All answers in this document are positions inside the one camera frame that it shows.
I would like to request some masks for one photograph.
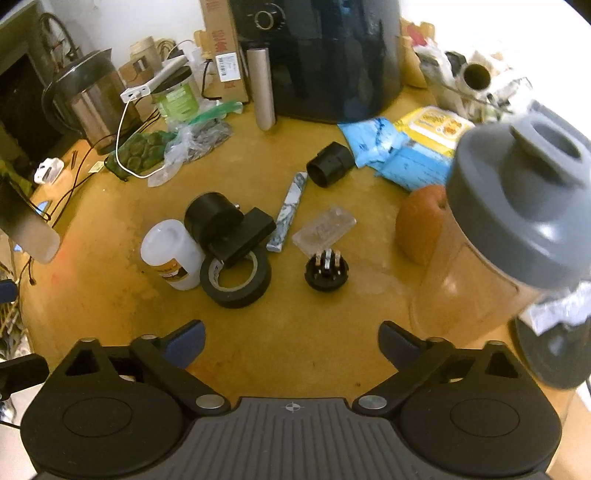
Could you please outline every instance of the metal prong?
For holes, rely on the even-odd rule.
[[[326,251],[326,257],[324,258],[324,269],[330,271],[330,260],[332,259],[332,250],[329,248]]]

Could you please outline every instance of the black air fryer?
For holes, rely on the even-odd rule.
[[[279,115],[356,122],[375,116],[399,94],[398,0],[230,4],[261,128],[267,129],[260,110],[272,113],[273,104]]]

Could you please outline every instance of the beige bottle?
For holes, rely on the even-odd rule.
[[[462,346],[591,265],[591,153],[538,113],[462,137],[449,205],[411,300],[418,336]]]

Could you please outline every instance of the air fryer knob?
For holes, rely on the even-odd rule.
[[[254,15],[255,25],[259,30],[276,30],[282,24],[284,19],[283,11],[276,4],[265,4],[263,9]]]

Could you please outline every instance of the crosshair logo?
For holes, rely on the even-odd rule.
[[[292,403],[288,403],[288,404],[287,404],[285,407],[283,407],[283,408],[285,408],[286,410],[288,410],[288,411],[290,411],[290,412],[292,412],[292,413],[295,413],[296,411],[298,411],[298,410],[301,410],[301,409],[302,409],[302,408],[304,408],[304,407],[302,407],[301,405],[298,405],[297,403],[293,403],[293,402],[292,402]]]

